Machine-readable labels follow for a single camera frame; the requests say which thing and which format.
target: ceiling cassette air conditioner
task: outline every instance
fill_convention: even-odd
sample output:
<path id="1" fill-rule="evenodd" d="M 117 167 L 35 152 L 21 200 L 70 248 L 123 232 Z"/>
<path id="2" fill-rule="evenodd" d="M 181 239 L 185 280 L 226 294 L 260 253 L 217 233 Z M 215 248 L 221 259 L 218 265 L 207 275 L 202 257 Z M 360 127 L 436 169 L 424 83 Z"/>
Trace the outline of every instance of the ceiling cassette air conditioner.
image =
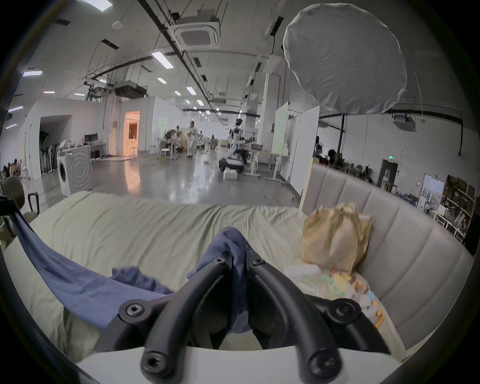
<path id="1" fill-rule="evenodd" d="M 215 10 L 200 10 L 196 16 L 181 17 L 169 30 L 183 50 L 220 48 L 220 20 L 215 17 Z"/>

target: white round softbox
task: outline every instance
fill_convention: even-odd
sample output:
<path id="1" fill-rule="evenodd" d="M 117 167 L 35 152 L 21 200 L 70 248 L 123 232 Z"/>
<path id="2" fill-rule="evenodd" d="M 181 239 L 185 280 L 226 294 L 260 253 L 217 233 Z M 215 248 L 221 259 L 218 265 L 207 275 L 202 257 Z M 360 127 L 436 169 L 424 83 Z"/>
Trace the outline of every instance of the white round softbox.
<path id="1" fill-rule="evenodd" d="M 395 35 L 352 4 L 315 4 L 300 11 L 287 26 L 283 47 L 300 86 L 329 110 L 382 113 L 407 87 Z"/>

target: cardboard box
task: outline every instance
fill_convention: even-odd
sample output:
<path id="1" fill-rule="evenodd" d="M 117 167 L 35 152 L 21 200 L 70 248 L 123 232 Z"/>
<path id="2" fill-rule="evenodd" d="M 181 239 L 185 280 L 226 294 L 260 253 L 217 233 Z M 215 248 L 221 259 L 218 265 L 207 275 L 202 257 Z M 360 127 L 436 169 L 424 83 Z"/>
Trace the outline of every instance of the cardboard box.
<path id="1" fill-rule="evenodd" d="M 467 193 L 467 182 L 466 181 L 463 181 L 462 179 L 458 178 L 458 185 L 456 186 L 457 189 L 460 189 L 462 192 L 465 192 Z"/>
<path id="2" fill-rule="evenodd" d="M 472 199 L 475 199 L 475 188 L 471 185 L 468 186 L 467 195 L 470 196 Z"/>

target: ceiling duct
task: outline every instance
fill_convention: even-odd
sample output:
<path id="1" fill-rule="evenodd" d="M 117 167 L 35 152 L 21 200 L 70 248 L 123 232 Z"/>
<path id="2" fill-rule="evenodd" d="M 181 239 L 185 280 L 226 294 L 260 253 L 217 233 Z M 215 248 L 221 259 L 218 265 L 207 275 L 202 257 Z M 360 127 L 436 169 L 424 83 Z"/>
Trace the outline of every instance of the ceiling duct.
<path id="1" fill-rule="evenodd" d="M 402 131 L 406 132 L 416 132 L 415 129 L 415 121 L 410 116 L 407 116 L 403 113 L 393 114 L 393 124 L 397 126 L 397 128 L 401 129 Z"/>
<path id="2" fill-rule="evenodd" d="M 181 17 L 168 29 L 183 50 L 220 48 L 220 19 L 215 10 L 199 10 L 196 16 Z"/>
<path id="3" fill-rule="evenodd" d="M 129 99 L 139 99 L 144 97 L 147 93 L 145 88 L 140 87 L 133 81 L 117 83 L 113 86 L 113 91 L 117 96 L 127 97 Z"/>
<path id="4" fill-rule="evenodd" d="M 119 47 L 116 46 L 115 44 L 113 44 L 110 40 L 107 40 L 107 39 L 103 39 L 102 41 L 100 41 L 100 43 L 103 43 L 103 44 L 106 44 L 108 45 L 110 48 L 113 48 L 114 50 L 117 50 Z"/>
<path id="5" fill-rule="evenodd" d="M 275 22 L 275 25 L 272 28 L 272 32 L 270 32 L 270 36 L 275 36 L 276 35 L 276 32 L 280 28 L 280 24 L 282 24 L 282 21 L 283 21 L 283 17 L 279 16 L 277 18 L 276 22 Z"/>

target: white panel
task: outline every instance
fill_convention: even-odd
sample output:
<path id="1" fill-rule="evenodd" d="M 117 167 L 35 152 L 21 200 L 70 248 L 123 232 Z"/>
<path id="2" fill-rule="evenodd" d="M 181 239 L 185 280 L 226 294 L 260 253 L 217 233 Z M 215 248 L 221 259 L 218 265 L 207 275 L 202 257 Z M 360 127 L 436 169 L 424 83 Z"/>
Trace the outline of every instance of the white panel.
<path id="1" fill-rule="evenodd" d="M 315 137 L 317 135 L 320 107 L 315 107 L 300 116 L 300 126 L 297 135 L 297 149 L 293 159 L 290 185 L 301 194 L 305 185 L 308 164 L 313 155 Z"/>
<path id="2" fill-rule="evenodd" d="M 285 137 L 285 141 L 287 142 L 288 153 L 290 154 L 290 156 L 282 157 L 282 168 L 280 169 L 280 175 L 286 181 L 289 181 L 290 175 L 292 173 L 293 159 L 295 156 L 295 148 L 297 146 L 297 135 L 298 135 L 299 125 L 300 125 L 300 115 L 297 115 L 294 118 L 288 120 L 287 135 Z"/>
<path id="3" fill-rule="evenodd" d="M 288 123 L 288 103 L 282 105 L 275 113 L 275 131 L 273 133 L 272 154 L 281 155 Z"/>

